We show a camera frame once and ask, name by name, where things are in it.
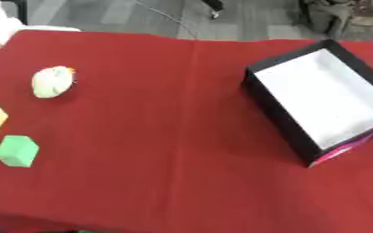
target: white stuffed toy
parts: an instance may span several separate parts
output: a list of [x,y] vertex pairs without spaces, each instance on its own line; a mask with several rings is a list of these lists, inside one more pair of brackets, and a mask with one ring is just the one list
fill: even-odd
[[74,83],[75,70],[65,66],[43,69],[34,75],[32,87],[38,98],[53,98],[63,94]]

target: floor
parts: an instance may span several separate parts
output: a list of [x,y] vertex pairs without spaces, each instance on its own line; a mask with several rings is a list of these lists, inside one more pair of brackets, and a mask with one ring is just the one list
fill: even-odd
[[[215,21],[208,19],[209,9],[199,0],[27,1],[31,25],[63,25],[86,31],[148,33],[199,40],[325,38],[293,24],[297,0],[225,0],[227,10]],[[5,3],[5,9],[9,15],[15,15],[12,4]],[[343,39],[371,40],[373,36],[370,30],[356,28]]]

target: table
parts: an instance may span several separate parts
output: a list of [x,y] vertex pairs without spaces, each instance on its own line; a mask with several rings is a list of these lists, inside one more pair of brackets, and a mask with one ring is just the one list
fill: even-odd
[[[373,141],[306,169],[241,89],[245,66],[309,43],[18,33],[0,52],[0,141],[41,149],[31,168],[0,163],[0,228],[373,232]],[[373,43],[344,45],[373,66]],[[33,73],[59,65],[77,84],[35,98]]]

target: chair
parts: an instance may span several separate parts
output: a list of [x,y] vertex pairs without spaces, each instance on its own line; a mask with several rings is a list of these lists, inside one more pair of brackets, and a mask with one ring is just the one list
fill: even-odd
[[341,37],[350,26],[373,26],[373,0],[300,0],[300,2],[303,2],[303,14],[307,15],[314,29],[334,38]]
[[28,3],[26,0],[1,0],[1,2],[12,2],[16,4],[18,18],[24,25],[28,25]]

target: green cube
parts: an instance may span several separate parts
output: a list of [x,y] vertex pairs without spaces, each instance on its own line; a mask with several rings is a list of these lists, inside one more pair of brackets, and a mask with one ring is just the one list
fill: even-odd
[[0,160],[9,167],[31,167],[39,146],[27,136],[5,136],[0,144]]

